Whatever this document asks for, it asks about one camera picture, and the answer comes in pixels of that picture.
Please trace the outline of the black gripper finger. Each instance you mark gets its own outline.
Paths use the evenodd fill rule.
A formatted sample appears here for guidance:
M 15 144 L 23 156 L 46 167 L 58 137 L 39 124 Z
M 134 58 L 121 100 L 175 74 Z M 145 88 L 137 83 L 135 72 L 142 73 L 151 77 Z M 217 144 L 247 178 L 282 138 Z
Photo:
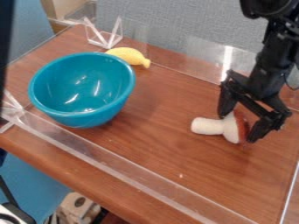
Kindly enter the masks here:
M 227 85 L 221 87 L 219 93 L 219 105 L 218 105 L 218 114 L 223 118 L 233 111 L 238 103 L 238 94 L 234 86 Z
M 255 122 L 249 134 L 247 141 L 255 143 L 262 139 L 273 130 L 281 129 L 281 117 L 279 116 L 262 116 Z

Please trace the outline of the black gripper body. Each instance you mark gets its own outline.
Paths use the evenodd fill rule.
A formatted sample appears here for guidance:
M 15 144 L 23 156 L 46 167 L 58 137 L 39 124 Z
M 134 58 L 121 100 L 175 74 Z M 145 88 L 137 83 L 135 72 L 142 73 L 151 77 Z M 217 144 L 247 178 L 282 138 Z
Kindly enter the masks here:
M 291 111 L 279 98 L 279 91 L 285 85 L 285 78 L 262 72 L 254 72 L 249 77 L 233 69 L 227 71 L 227 78 L 221 86 L 231 85 L 237 89 L 238 103 L 259 117 L 279 116 L 281 128 Z

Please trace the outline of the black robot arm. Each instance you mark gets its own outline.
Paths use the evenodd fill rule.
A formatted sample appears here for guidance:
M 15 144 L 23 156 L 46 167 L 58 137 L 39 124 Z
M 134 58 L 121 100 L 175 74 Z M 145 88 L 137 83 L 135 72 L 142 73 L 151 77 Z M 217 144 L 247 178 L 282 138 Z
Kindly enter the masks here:
M 227 71 L 221 83 L 218 114 L 226 116 L 241 103 L 259 117 L 247 141 L 254 143 L 279 130 L 291 110 L 279 98 L 294 68 L 299 68 L 299 0 L 239 0 L 247 18 L 267 20 L 263 49 L 249 76 Z

